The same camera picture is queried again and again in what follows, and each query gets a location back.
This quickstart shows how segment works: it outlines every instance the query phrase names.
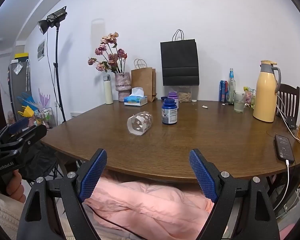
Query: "yellow plastic toy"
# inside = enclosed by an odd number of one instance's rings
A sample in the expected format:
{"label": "yellow plastic toy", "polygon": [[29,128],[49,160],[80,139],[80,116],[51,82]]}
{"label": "yellow plastic toy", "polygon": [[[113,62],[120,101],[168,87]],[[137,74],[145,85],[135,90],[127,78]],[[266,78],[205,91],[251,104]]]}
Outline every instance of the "yellow plastic toy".
{"label": "yellow plastic toy", "polygon": [[22,108],[25,109],[23,112],[18,111],[18,113],[21,114],[22,116],[24,116],[24,117],[32,117],[34,115],[34,111],[29,106],[27,106],[27,107],[22,106]]}

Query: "purple bottle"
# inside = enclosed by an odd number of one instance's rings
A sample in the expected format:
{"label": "purple bottle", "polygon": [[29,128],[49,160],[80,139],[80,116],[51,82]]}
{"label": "purple bottle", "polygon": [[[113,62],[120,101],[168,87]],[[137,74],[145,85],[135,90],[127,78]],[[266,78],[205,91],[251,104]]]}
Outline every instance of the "purple bottle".
{"label": "purple bottle", "polygon": [[174,99],[175,103],[177,104],[177,109],[179,109],[179,97],[177,92],[169,92],[168,98]]}

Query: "hand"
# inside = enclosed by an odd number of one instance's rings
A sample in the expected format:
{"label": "hand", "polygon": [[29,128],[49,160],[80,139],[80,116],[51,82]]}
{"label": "hand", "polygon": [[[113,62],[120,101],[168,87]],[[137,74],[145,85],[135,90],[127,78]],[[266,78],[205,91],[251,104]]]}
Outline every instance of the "hand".
{"label": "hand", "polygon": [[19,170],[15,170],[12,173],[13,177],[7,185],[6,192],[10,198],[24,203],[26,201],[26,196],[23,194],[25,188],[21,185],[21,174],[19,173]]}

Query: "yellow thermos flask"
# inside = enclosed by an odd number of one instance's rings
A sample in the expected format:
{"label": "yellow thermos flask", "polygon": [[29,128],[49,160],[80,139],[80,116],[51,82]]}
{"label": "yellow thermos flask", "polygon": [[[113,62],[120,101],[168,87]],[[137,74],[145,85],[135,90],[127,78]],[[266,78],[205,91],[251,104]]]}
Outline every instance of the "yellow thermos flask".
{"label": "yellow thermos flask", "polygon": [[[264,122],[273,122],[277,104],[277,94],[281,84],[280,68],[277,63],[261,60],[261,71],[257,81],[256,102],[253,116]],[[275,79],[274,70],[279,73],[279,80]]]}

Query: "picture on wall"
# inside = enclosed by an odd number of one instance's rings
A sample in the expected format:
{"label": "picture on wall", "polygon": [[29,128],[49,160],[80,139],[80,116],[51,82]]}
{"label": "picture on wall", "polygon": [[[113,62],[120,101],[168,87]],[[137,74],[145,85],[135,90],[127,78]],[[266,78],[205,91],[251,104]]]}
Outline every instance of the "picture on wall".
{"label": "picture on wall", "polygon": [[38,46],[38,61],[45,56],[45,40]]}

